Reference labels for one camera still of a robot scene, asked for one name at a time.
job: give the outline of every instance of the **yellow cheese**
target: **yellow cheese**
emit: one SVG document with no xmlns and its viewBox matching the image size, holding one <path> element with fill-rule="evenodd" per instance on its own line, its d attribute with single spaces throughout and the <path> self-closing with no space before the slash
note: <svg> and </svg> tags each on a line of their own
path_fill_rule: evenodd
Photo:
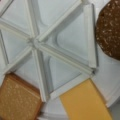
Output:
<svg viewBox="0 0 120 120">
<path fill-rule="evenodd" d="M 61 95 L 60 99 L 70 120 L 112 120 L 90 79 Z"/>
</svg>

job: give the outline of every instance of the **cheese slice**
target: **cheese slice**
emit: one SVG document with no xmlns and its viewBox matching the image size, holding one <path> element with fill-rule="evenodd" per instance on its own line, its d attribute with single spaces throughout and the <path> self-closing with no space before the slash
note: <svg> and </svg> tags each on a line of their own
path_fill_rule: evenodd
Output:
<svg viewBox="0 0 120 120">
<path fill-rule="evenodd" d="M 60 96 L 70 120 L 112 120 L 99 91 L 88 79 Z"/>
</svg>

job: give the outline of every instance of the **snack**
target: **snack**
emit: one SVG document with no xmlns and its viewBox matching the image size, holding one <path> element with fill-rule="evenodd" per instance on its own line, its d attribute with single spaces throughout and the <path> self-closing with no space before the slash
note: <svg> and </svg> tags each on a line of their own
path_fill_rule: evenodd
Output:
<svg viewBox="0 0 120 120">
<path fill-rule="evenodd" d="M 36 120 L 42 101 L 39 90 L 15 74 L 9 74 L 0 89 L 0 117 L 4 120 Z"/>
<path fill-rule="evenodd" d="M 111 0 L 100 12 L 96 40 L 105 54 L 120 60 L 120 1 Z"/>
</svg>

